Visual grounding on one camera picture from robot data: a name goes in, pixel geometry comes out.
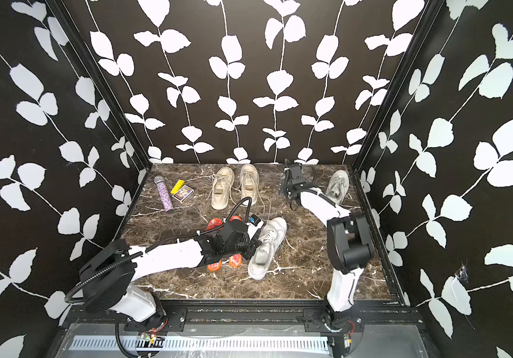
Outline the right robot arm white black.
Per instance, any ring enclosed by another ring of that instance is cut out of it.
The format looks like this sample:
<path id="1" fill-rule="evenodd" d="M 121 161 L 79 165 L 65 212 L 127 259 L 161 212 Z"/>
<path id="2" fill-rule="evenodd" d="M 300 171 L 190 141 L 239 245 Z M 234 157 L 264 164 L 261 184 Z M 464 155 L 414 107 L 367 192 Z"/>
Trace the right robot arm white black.
<path id="1" fill-rule="evenodd" d="M 368 221 L 364 214 L 341 207 L 306 181 L 302 164 L 286 160 L 284 175 L 280 193 L 313 213 L 326 228 L 326 250 L 334 268 L 326 299 L 334 312 L 349 310 L 359 279 L 375 252 Z"/>

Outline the red orange insole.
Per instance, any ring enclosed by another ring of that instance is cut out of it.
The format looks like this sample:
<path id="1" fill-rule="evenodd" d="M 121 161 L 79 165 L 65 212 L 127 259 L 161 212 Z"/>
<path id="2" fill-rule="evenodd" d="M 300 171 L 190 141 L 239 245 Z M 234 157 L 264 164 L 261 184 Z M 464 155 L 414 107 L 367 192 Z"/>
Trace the red orange insole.
<path id="1" fill-rule="evenodd" d="M 213 228 L 216 228 L 217 226 L 220 226 L 222 224 L 223 224 L 222 220 L 220 220 L 219 218 L 214 218 L 207 225 L 207 231 L 211 230 Z M 218 271 L 221 268 L 221 266 L 222 266 L 222 261 L 219 260 L 217 263 L 213 263 L 213 264 L 208 265 L 207 269 L 209 271 Z"/>

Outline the beige lace sneaker one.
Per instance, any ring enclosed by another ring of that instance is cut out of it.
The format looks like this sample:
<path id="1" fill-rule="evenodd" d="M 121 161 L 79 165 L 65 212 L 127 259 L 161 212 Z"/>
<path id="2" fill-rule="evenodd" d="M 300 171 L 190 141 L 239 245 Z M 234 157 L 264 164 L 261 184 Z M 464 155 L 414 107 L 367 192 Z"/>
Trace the beige lace sneaker one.
<path id="1" fill-rule="evenodd" d="M 228 167 L 220 168 L 213 175 L 211 189 L 211 206 L 215 210 L 226 209 L 231 199 L 231 191 L 234 182 L 234 171 Z"/>
<path id="2" fill-rule="evenodd" d="M 251 198 L 255 205 L 259 198 L 259 173 L 252 164 L 244 164 L 240 172 L 241 198 Z"/>

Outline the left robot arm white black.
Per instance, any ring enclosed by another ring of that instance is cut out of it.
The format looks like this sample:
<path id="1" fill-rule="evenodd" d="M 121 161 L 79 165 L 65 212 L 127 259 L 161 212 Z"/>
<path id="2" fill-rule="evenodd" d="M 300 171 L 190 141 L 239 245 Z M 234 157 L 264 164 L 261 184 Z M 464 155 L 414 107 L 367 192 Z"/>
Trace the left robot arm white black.
<path id="1" fill-rule="evenodd" d="M 250 259 L 259 246 L 254 235 L 262 227 L 257 216 L 245 212 L 243 220 L 228 216 L 224 223 L 183 238 L 160 240 L 143 249 L 116 240 L 80 270 L 80 281 L 65 296 L 67 304 L 80 304 L 88 313 L 112 310 L 134 322 L 162 319 L 161 303 L 134 286 L 134 281 L 164 271 L 199 268 L 236 254 Z"/>

